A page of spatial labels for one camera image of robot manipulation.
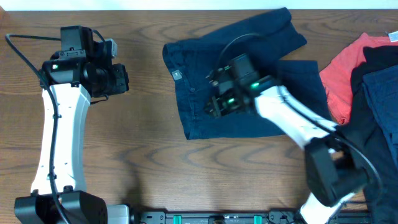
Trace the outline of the dark blue shorts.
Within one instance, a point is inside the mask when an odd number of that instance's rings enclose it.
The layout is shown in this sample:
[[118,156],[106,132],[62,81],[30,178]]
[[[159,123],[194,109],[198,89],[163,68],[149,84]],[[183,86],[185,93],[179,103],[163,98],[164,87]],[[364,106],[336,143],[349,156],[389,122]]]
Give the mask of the dark blue shorts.
[[289,93],[323,118],[330,112],[315,61],[286,60],[306,40],[282,8],[245,19],[162,51],[175,81],[185,137],[258,138],[282,131],[256,112],[255,97],[271,87]]

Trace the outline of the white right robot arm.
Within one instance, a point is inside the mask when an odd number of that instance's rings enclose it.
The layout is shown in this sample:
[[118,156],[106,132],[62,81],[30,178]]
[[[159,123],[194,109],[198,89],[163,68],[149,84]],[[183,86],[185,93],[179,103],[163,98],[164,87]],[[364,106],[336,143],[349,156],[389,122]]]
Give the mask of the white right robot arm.
[[353,136],[299,102],[279,75],[227,65],[207,78],[218,90],[207,104],[209,114],[219,118],[254,109],[304,151],[310,195],[291,223],[328,223],[358,191],[377,182]]

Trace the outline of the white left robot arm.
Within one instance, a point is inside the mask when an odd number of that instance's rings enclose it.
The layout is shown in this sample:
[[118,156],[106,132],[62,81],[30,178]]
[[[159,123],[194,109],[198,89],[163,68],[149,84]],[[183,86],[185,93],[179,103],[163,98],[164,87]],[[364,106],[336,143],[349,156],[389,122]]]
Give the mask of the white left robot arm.
[[83,168],[85,121],[91,97],[128,89],[123,65],[82,58],[44,62],[49,81],[42,92],[45,118],[40,161],[30,195],[15,200],[21,223],[129,223],[127,205],[108,205],[86,191]]

